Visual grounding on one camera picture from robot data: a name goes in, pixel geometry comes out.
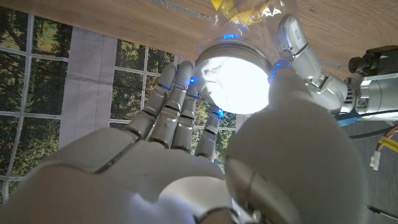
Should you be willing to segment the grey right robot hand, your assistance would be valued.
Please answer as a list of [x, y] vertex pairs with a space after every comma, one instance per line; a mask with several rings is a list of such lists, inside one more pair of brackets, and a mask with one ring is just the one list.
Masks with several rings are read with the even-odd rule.
[[231, 138], [224, 167], [113, 128], [33, 169], [2, 223], [365, 223], [357, 150], [287, 65], [269, 105]]

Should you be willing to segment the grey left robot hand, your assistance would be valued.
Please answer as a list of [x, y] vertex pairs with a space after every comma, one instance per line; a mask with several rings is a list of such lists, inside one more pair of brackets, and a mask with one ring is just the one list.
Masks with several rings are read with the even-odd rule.
[[348, 70], [359, 80], [350, 83], [322, 69], [295, 16], [281, 20], [278, 36], [285, 59], [318, 105], [336, 115], [357, 113], [362, 120], [397, 121], [397, 46], [369, 49], [362, 57], [351, 58]]

